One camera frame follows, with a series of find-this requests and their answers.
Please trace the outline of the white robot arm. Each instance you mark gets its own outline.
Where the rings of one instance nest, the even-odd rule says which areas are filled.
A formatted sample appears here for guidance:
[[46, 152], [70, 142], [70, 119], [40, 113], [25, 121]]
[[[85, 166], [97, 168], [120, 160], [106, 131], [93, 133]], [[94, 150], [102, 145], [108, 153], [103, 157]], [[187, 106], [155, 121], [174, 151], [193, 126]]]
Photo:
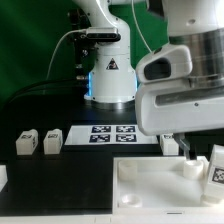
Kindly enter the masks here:
[[[104, 107], [135, 104], [148, 136], [224, 128], [224, 0], [73, 0], [91, 26], [97, 59], [86, 98]], [[130, 64], [130, 29], [111, 5], [147, 3], [168, 22], [169, 42]]]

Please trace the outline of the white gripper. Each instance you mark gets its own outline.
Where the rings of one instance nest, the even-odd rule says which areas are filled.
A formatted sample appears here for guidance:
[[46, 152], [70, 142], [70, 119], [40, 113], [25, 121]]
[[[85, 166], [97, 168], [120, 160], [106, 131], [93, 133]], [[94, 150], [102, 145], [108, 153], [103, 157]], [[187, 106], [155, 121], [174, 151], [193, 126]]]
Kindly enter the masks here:
[[184, 132], [224, 128], [224, 89], [193, 88], [192, 69], [189, 48], [172, 44], [146, 55], [136, 67], [139, 130], [148, 136], [175, 133], [187, 160], [191, 160], [191, 147]]

